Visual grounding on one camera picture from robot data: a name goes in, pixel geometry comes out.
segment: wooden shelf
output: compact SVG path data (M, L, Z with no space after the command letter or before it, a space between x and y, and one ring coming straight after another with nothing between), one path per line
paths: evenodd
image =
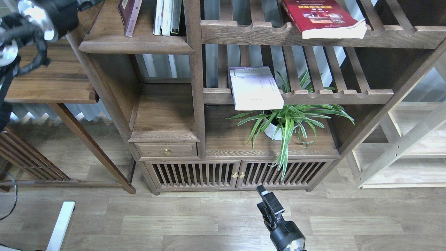
M338 2L343 7L345 6L343 0ZM384 17L384 20L377 14L370 0L358 2L362 3L362 14L366 17L368 27L364 39L302 39L300 32L290 22L286 14L280 13L281 24L273 26L271 22L264 19L261 1L251 0L252 23L250 25L239 25L233 21L231 1L220 1L221 20L201 21L202 43L435 49L446 38L446 28L442 27L443 24L432 26L432 22L428 22L427 25L418 25L413 15L407 15L403 11L406 9L405 6L400 6L397 1L392 1L390 7L383 7L383 12L390 16ZM385 25L385 21L389 18L395 19L395 22Z
M225 117L231 117L238 114L233 106L207 106L205 108L206 116L206 156L207 157L270 157L275 158L279 153L280 141L271 140L264 134L260 134L256 140L254 150L252 144L246 144L254 123L246 123L237 126L239 120L228 120ZM331 131L328 128L327 121L321 121L324 129L317 129L317 141L310 148L303 148L297 139L293 136L289 144L289 157L307 158L307 159L335 159L339 157L338 150L333 141Z
M91 32L79 49L86 53L189 54L193 50L186 37L153 35L153 12L156 1L143 1L133 37L124 36L118 9L119 0L108 0L102 7Z
M386 150L379 144L361 144L349 158L349 164L364 171ZM445 187L444 159L399 159L380 170L363 188Z
M312 46L303 47L307 67L311 76L313 90L308 92L300 87L299 77L297 75L296 65L294 61L293 49L290 46L283 46L282 52L287 69L287 76L291 82L292 91L283 93L282 96L285 104L341 104L341 105L358 105L358 104L386 104L393 96L390 89L371 89L367 78L364 75L361 64L356 55L356 51L352 47L344 48L345 54L350 60L356 78L355 83L349 83L344 80L338 59L335 55L333 47L324 47L326 59L329 64L330 72L333 77L335 90L326 90L322 84L320 70L314 55ZM240 49L240 57L242 66L249 66L249 49ZM271 49L264 46L262 49L262 58L264 65L269 65L274 72ZM205 104L234 104L231 90L228 88L228 71L227 71L227 50L219 49L219 84L218 88L204 88Z
M145 84L129 142L197 142L190 84Z
M21 66L32 61L36 48L20 50ZM98 97L66 40L48 44L48 67L14 78L5 101L17 103L97 103Z
M391 114L404 136L440 104L441 102L401 102L391 111ZM410 147L404 157L445 158L445 149L446 125L442 125L426 135L418 144Z

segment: small drawer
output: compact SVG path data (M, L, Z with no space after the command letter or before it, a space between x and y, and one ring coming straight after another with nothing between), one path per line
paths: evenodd
M194 142L135 143L135 146L142 158L197 156L197 145Z

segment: spider plant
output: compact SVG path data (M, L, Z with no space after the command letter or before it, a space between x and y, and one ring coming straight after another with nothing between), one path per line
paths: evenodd
M279 76L282 80L282 90L284 92L290 92L291 87L288 78L287 81L285 81L280 73ZM305 73L299 77L299 81L302 89L306 89L309 92L313 91L308 71L305 71ZM237 114L229 119L243 118L253 113L256 113L256 111ZM303 144L301 145L303 148L309 148L316 141L316 127L325 127L324 124L316 119L330 119L330 116L332 115L345 117L353 124L355 123L353 118L350 117L340 105L284 105L282 109L262 111L261 114L253 114L238 122L237 125L241 126L248 121L255 121L249 139L246 142L248 144L252 140L252 148L254 149L259 134L264 132L269 124L277 123L277 128L274 134L277 134L281 130L282 142L279 155L276 157L272 166L277 166L279 170L282 169L282 180L288 165L288 145L293 133L297 134L297 138ZM308 128L305 128L305 125L311 128L314 134L313 141L304 141L305 138L308 138Z

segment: slatted cabinet door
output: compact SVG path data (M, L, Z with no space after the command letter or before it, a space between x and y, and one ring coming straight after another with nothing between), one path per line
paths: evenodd
M284 178L274 161L242 161L236 187L254 188L264 185L266 188L306 189L315 177L321 175L334 159L290 160Z
M159 191L235 188L240 161L145 162Z

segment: drawer knob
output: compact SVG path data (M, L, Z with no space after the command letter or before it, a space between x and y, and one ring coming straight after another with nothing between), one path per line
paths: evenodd
M164 148L164 155L169 156L172 152L168 148Z

